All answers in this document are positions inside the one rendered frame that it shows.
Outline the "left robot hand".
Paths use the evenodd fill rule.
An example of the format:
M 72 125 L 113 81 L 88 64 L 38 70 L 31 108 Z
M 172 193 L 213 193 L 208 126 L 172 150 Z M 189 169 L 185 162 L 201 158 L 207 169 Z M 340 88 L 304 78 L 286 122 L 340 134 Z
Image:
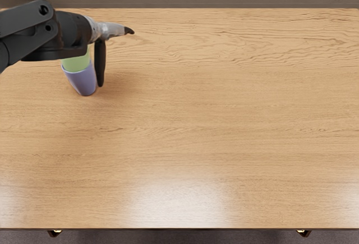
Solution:
M 98 87 L 104 85 L 106 67 L 106 41 L 110 38 L 124 36 L 135 33 L 131 28 L 113 22 L 95 21 L 89 16 L 85 16 L 91 26 L 90 44 L 94 43 L 94 68 Z

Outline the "light green cup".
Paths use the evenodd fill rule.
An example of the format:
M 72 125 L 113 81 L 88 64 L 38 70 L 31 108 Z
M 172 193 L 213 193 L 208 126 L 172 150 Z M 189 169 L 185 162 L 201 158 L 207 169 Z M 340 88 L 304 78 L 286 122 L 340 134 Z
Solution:
M 61 65 L 67 72 L 80 72 L 85 70 L 91 61 L 90 46 L 88 45 L 87 51 L 83 56 L 66 58 L 61 60 Z

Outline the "lavender purple cup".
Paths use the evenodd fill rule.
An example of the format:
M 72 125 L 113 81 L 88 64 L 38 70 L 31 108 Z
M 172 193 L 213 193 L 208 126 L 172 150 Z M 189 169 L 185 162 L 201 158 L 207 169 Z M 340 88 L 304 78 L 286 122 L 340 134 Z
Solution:
M 96 91 L 97 80 L 92 61 L 85 69 L 77 72 L 67 71 L 63 65 L 61 67 L 69 83 L 79 95 L 89 96 Z

